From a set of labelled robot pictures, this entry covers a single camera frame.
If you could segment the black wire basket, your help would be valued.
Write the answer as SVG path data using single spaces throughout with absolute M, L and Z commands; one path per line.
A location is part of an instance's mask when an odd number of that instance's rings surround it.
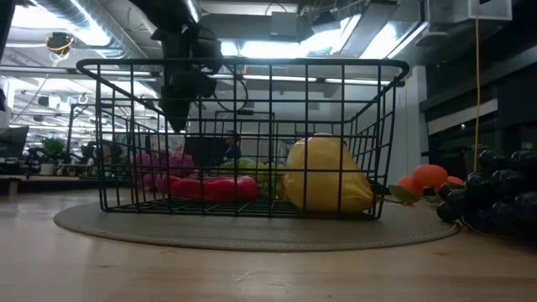
M 77 70 L 96 82 L 96 103 L 124 100 L 142 120 L 144 146 L 120 164 L 96 164 L 99 206 L 105 212 L 198 216 L 360 218 L 383 212 L 397 90 L 409 65 L 391 59 L 222 60 L 211 78 L 213 96 L 190 104 L 187 128 L 175 132 L 159 106 L 165 59 L 81 60 Z M 275 199 L 258 189 L 253 201 L 205 202 L 173 197 L 138 185 L 132 160 L 137 154 L 189 154 L 191 180 L 226 176 L 227 132 L 240 135 L 240 159 L 256 165 L 286 165 L 290 149 L 315 133 L 337 136 L 349 148 L 357 170 L 373 191 L 372 206 L 357 214 L 308 212 L 286 196 Z

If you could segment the black grape bunch with leaf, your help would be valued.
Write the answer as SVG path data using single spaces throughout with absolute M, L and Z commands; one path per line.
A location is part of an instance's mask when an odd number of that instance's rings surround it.
M 437 216 L 488 235 L 537 242 L 537 149 L 486 149 L 461 185 L 443 184 Z

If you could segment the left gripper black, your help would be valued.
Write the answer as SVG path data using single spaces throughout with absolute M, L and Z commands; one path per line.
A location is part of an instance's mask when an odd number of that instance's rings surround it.
M 157 28 L 151 39 L 161 43 L 165 59 L 180 59 L 165 66 L 160 108 L 175 132 L 186 129 L 194 98 L 213 96 L 216 81 L 209 77 L 222 67 L 222 42 L 211 31 L 183 25 L 179 31 Z

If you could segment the green grape bunch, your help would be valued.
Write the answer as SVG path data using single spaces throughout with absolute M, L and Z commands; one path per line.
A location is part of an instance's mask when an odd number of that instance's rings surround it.
M 254 174 L 258 189 L 266 196 L 271 196 L 275 199 L 284 199 L 284 169 L 284 164 L 258 164 Z

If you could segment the black aluminium table frame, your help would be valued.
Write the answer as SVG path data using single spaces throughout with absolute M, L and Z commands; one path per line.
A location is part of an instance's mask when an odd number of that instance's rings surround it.
M 8 34 L 13 21 L 16 0 L 0 0 L 0 62 L 8 41 Z M 6 94 L 0 80 L 0 112 L 7 111 Z

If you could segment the round grey placemat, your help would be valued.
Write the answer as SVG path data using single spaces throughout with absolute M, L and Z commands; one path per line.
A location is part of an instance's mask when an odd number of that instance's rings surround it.
M 433 242 L 457 234 L 434 212 L 388 204 L 377 221 L 111 213 L 95 204 L 54 217 L 57 226 L 106 239 L 254 252 L 333 252 Z

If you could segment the orange clementine cluster with leaves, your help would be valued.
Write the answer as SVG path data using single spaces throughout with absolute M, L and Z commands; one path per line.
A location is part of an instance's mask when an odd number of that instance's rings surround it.
M 440 203 L 453 190 L 464 188 L 463 180 L 448 175 L 446 169 L 435 164 L 419 165 L 413 174 L 401 177 L 396 185 L 388 187 L 391 195 L 405 205 L 419 201 Z

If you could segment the green plant in white pot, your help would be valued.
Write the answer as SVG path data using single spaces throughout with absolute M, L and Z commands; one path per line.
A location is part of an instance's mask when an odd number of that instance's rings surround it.
M 58 165 L 64 161 L 65 141 L 61 138 L 44 138 L 42 141 L 43 154 L 40 160 L 41 175 L 56 175 Z

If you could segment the person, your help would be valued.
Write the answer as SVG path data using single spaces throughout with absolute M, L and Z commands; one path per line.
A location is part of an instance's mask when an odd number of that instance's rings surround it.
M 230 130 L 227 132 L 227 137 L 225 139 L 227 150 L 223 156 L 226 161 L 239 159 L 241 157 L 241 149 L 239 146 L 240 140 L 240 135 L 236 131 Z

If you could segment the dark computer monitor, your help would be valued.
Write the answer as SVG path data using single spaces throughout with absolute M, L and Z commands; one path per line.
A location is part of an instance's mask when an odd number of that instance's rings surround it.
M 29 127 L 0 128 L 0 159 L 19 158 L 23 153 Z

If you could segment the yellow bell pepper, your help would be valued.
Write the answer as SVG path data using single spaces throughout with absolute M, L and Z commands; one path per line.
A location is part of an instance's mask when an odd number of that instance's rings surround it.
M 315 133 L 290 149 L 283 186 L 286 197 L 308 212 L 357 214 L 369 209 L 373 191 L 337 136 Z

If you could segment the white ceiling unit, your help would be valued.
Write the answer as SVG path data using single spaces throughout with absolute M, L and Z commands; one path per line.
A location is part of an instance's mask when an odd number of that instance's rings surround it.
M 432 23 L 460 23 L 480 20 L 511 21 L 512 0 L 426 0 Z

